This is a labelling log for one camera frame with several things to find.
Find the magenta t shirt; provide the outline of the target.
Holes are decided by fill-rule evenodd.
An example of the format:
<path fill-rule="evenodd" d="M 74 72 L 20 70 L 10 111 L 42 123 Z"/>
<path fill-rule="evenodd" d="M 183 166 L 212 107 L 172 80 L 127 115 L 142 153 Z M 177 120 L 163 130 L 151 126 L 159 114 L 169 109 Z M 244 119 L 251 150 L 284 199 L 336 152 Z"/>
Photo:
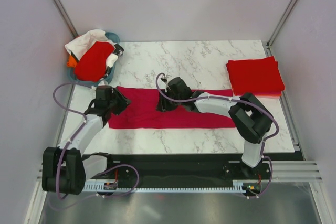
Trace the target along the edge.
<path fill-rule="evenodd" d="M 112 129 L 232 129 L 230 117 L 213 113 L 189 112 L 182 106 L 173 111 L 160 112 L 157 89 L 117 87 L 131 104 L 109 120 Z"/>

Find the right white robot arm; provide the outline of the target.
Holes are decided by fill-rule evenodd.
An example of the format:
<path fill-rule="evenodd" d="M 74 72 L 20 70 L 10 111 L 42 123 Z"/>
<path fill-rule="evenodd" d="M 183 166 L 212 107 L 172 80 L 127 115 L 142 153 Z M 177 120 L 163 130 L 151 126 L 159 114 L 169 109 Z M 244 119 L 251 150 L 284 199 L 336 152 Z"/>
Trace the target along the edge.
<path fill-rule="evenodd" d="M 172 111 L 183 107 L 189 112 L 208 113 L 232 119 L 237 131 L 245 140 L 242 154 L 241 174 L 248 179 L 259 173 L 258 164 L 262 160 L 263 140 L 274 122 L 273 116 L 251 93 L 241 97 L 214 95 L 205 91 L 192 91 L 180 77 L 169 78 L 164 73 L 156 77 L 165 83 L 158 89 L 159 111 Z"/>

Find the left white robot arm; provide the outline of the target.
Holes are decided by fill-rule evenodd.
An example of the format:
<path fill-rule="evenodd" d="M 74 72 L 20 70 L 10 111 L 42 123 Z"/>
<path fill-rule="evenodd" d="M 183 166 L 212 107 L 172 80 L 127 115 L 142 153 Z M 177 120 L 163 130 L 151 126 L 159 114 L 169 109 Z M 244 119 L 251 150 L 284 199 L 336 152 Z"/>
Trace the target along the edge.
<path fill-rule="evenodd" d="M 41 179 L 44 191 L 58 196 L 78 195 L 90 178 L 98 174 L 103 178 L 114 175 L 115 165 L 108 161 L 107 154 L 83 158 L 83 153 L 111 117 L 122 113 L 131 101 L 109 85 L 96 87 L 95 94 L 87 109 L 78 112 L 83 119 L 72 134 L 58 146 L 44 150 Z"/>

